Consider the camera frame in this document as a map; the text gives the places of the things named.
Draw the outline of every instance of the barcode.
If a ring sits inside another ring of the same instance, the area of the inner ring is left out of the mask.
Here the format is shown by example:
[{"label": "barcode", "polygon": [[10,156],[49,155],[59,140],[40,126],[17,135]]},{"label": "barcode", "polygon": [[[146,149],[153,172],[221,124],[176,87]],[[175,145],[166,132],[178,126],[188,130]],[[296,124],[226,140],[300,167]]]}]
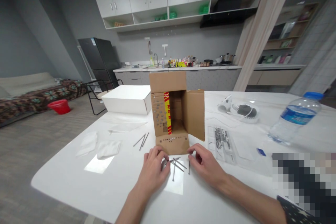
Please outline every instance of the barcode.
[{"label": "barcode", "polygon": [[163,127],[163,132],[168,132],[167,122],[164,122],[162,124],[162,127]]}]

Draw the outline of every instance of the blue bottle cap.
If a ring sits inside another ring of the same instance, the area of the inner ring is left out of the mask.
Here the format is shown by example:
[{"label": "blue bottle cap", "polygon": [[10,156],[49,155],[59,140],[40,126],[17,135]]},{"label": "blue bottle cap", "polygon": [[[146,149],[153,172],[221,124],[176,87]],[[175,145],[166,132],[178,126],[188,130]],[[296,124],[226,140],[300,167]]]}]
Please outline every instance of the blue bottle cap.
[{"label": "blue bottle cap", "polygon": [[321,100],[323,98],[323,94],[316,93],[316,92],[306,92],[303,97],[314,99],[314,100]]}]

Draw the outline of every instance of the refrigerator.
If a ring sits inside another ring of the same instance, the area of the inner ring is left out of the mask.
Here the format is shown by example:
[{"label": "refrigerator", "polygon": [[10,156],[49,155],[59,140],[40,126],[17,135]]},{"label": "refrigerator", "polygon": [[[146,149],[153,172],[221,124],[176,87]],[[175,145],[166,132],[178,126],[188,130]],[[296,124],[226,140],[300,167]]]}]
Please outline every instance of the refrigerator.
[{"label": "refrigerator", "polygon": [[[114,69],[121,68],[117,51],[112,46],[111,41],[103,40],[100,38],[81,38],[78,42],[82,48],[82,51],[90,65],[90,68],[97,80],[115,81],[116,75],[113,72]],[[106,88],[102,83],[99,83],[101,90],[105,91]],[[118,87],[118,83],[113,83],[113,87]]]}]

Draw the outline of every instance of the hand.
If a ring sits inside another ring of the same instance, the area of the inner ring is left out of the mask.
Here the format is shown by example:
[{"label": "hand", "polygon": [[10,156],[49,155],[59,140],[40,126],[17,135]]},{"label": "hand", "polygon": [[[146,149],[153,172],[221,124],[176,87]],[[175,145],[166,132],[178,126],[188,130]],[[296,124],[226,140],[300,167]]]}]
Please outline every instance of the hand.
[{"label": "hand", "polygon": [[[161,161],[165,158],[168,163],[161,171]],[[158,190],[170,173],[170,162],[168,155],[161,147],[155,146],[149,153],[145,153],[143,158],[143,166],[138,181],[134,187],[135,190],[144,193],[146,198],[150,198],[152,194]]]},{"label": "hand", "polygon": [[213,154],[202,145],[196,143],[187,152],[190,164],[197,173],[212,187],[224,194],[228,193],[231,176],[227,174],[214,158]]}]

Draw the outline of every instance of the plastic water bottle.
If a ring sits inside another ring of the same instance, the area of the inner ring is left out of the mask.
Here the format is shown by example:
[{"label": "plastic water bottle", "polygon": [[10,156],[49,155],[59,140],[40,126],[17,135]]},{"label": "plastic water bottle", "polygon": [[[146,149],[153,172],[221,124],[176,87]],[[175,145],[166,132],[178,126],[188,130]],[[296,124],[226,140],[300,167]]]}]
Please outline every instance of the plastic water bottle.
[{"label": "plastic water bottle", "polygon": [[306,125],[322,109],[319,100],[323,94],[307,92],[302,98],[290,102],[282,112],[279,121],[268,132],[275,142],[290,145],[298,129]]}]

